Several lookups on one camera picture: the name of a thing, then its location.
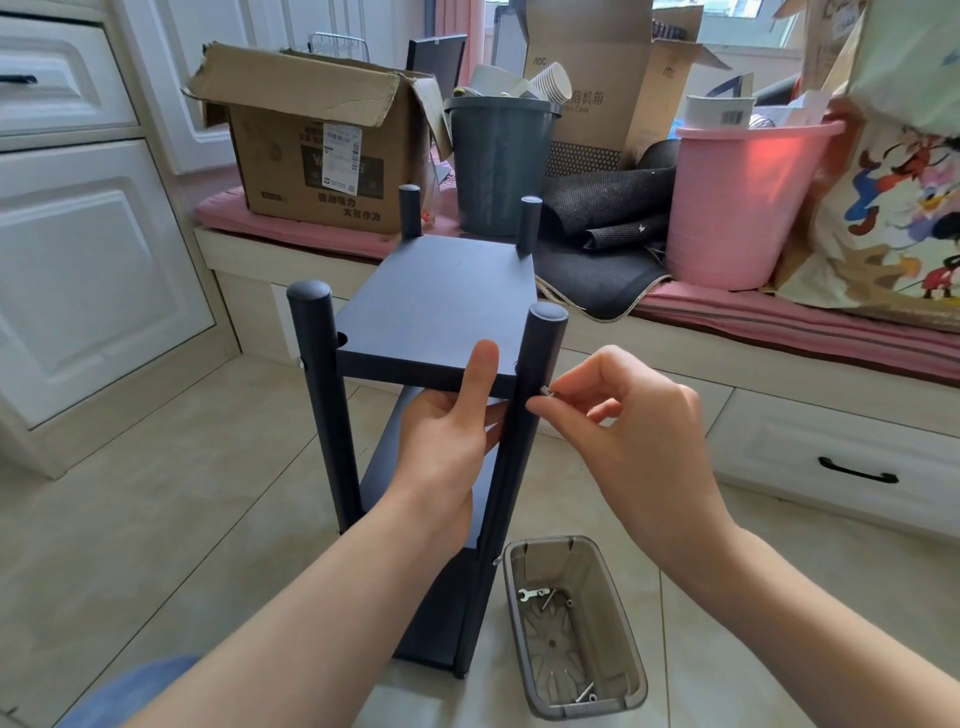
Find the black drawer handle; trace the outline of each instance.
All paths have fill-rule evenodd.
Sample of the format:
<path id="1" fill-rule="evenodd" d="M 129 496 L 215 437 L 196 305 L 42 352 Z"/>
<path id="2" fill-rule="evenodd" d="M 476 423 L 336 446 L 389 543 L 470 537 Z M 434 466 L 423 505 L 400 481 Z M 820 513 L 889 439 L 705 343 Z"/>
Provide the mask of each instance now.
<path id="1" fill-rule="evenodd" d="M 867 480 L 876 480 L 880 483 L 899 483 L 900 479 L 893 473 L 881 473 L 880 475 L 870 475 L 869 473 L 861 473 L 860 471 L 852 471 L 850 468 L 844 468 L 837 465 L 828 457 L 821 455 L 817 458 L 822 466 L 824 466 L 829 471 L 837 471 L 838 473 L 846 473 L 847 475 L 856 475 L 857 477 L 865 477 Z"/>
<path id="2" fill-rule="evenodd" d="M 27 76 L 21 73 L 14 73 L 14 74 L 7 74 L 7 75 L 0 74 L 0 84 L 27 85 L 27 84 L 35 84 L 35 83 L 36 83 L 36 76 Z"/>

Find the hand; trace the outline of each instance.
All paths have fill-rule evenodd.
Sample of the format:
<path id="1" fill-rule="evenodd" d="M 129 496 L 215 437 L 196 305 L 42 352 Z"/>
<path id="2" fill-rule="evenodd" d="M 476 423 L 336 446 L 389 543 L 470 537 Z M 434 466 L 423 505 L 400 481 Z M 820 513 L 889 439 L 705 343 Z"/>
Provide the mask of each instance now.
<path id="1" fill-rule="evenodd" d="M 713 479 L 696 392 L 614 346 L 551 389 L 527 409 L 580 452 L 636 544 L 675 581 L 696 578 L 739 531 Z M 601 426 L 608 417 L 617 420 Z"/>
<path id="2" fill-rule="evenodd" d="M 451 557 L 467 540 L 484 455 L 500 439 L 506 402 L 487 406 L 499 358 L 493 341 L 477 342 L 459 395 L 424 390 L 403 410 L 387 495 L 411 499 L 423 516 L 418 527 L 435 528 Z"/>

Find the cartoon print bag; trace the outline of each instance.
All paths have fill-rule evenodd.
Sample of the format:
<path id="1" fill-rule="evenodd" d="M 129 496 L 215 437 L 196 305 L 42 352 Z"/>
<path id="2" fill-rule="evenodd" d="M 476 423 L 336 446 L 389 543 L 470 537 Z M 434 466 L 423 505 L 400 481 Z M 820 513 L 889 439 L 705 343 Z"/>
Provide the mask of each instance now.
<path id="1" fill-rule="evenodd" d="M 960 2 L 871 0 L 848 93 L 924 133 L 960 133 Z"/>
<path id="2" fill-rule="evenodd" d="M 869 11 L 865 18 L 864 32 Z M 845 48 L 834 70 L 854 65 L 852 53 Z M 847 128 L 807 192 L 774 276 L 776 294 L 960 331 L 960 120 L 953 135 L 922 133 L 850 96 L 835 97 L 830 116 Z"/>

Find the blue jeans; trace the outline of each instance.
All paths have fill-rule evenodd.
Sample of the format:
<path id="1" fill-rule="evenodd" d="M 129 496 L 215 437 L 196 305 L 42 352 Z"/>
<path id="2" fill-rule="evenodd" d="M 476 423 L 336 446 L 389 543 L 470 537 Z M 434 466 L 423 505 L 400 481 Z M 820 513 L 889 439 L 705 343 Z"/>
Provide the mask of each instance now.
<path id="1" fill-rule="evenodd" d="M 57 728 L 116 728 L 199 661 L 199 657 L 172 657 L 132 669 L 66 714 Z"/>

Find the stack of paper cups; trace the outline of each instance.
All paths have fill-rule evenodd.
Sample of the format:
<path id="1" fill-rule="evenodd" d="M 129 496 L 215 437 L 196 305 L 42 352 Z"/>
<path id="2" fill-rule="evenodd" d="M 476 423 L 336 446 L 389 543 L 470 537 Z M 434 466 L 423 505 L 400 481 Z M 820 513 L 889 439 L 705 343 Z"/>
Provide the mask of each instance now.
<path id="1" fill-rule="evenodd" d="M 573 96 L 573 86 L 564 67 L 559 63 L 550 63 L 540 73 L 530 79 L 530 90 L 544 101 L 552 101 L 561 106 Z"/>

